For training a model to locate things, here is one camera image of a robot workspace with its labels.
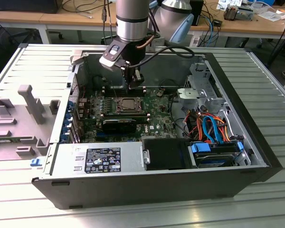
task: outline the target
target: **computer case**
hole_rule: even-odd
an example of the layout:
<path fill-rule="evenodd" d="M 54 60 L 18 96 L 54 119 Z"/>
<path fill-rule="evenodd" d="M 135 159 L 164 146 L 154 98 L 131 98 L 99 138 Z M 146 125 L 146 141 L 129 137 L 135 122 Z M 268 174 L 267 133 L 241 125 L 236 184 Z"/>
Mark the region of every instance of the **computer case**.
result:
<path fill-rule="evenodd" d="M 192 22 L 193 26 L 197 26 L 200 20 L 200 13 L 203 8 L 204 0 L 191 0 L 190 5 L 192 7 L 192 14 L 194 15 L 194 19 Z"/>
<path fill-rule="evenodd" d="M 57 13 L 63 0 L 0 0 L 0 11 Z"/>

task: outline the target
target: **small white label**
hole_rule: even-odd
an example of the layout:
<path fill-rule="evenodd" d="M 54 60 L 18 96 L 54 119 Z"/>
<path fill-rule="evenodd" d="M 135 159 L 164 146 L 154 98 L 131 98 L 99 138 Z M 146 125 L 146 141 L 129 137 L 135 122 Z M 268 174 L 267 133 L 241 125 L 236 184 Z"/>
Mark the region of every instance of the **small white label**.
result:
<path fill-rule="evenodd" d="M 76 153 L 79 153 L 79 152 L 86 152 L 86 150 L 88 149 L 88 146 L 80 146 L 80 145 L 76 145 L 74 146 L 73 148 L 73 151 L 72 151 L 72 154 L 75 152 Z"/>

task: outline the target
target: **office chair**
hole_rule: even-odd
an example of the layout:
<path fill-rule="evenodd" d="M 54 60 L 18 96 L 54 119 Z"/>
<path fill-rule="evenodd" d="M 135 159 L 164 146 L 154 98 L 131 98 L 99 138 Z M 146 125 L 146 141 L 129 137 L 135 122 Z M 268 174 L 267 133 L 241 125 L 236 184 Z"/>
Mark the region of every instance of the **office chair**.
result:
<path fill-rule="evenodd" d="M 50 34 L 58 34 L 59 39 L 63 39 L 63 35 L 61 34 L 61 32 L 58 31 L 49 31 Z M 26 36 L 22 43 L 27 43 L 31 38 L 33 38 L 34 40 L 36 39 L 41 39 L 41 36 L 39 35 L 39 31 L 37 29 L 34 28 L 26 28 L 25 32 L 20 32 L 20 33 L 16 33 L 14 35 L 9 36 L 9 42 L 11 44 L 14 44 L 15 40 L 14 38 L 16 37 L 22 37 L 22 36 Z"/>

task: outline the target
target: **power supply label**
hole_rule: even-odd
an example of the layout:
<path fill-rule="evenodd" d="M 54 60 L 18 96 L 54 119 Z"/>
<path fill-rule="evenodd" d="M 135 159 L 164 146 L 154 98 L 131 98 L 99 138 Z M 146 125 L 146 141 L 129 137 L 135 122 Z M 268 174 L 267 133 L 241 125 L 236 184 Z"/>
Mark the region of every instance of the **power supply label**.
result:
<path fill-rule="evenodd" d="M 85 172 L 120 172 L 120 148 L 87 149 Z"/>

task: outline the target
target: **electronic equipment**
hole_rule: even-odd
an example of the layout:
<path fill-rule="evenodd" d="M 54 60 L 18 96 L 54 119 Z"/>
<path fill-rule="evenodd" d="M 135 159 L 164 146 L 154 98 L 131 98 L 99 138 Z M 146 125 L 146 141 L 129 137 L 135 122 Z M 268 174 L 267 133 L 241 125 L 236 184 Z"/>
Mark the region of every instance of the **electronic equipment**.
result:
<path fill-rule="evenodd" d="M 63 0 L 0 0 L 0 11 L 57 13 Z"/>
<path fill-rule="evenodd" d="M 225 20 L 252 20 L 253 18 L 253 10 L 245 7 L 245 6 L 228 6 L 226 7 L 226 11 L 224 12 Z"/>
<path fill-rule="evenodd" d="M 189 3 L 152 2 L 165 39 L 188 32 Z M 117 1 L 118 38 L 73 51 L 58 100 L 0 98 L 0 160 L 46 154 L 32 184 L 59 209 L 232 197 L 282 169 L 211 52 L 145 52 L 149 6 Z"/>
<path fill-rule="evenodd" d="M 281 170 L 212 54 L 159 54 L 142 69 L 143 86 L 126 93 L 120 72 L 101 71 L 104 48 L 95 50 L 74 51 L 83 61 L 32 180 L 57 208 L 231 197 Z M 155 67 L 163 63 L 181 67 Z"/>

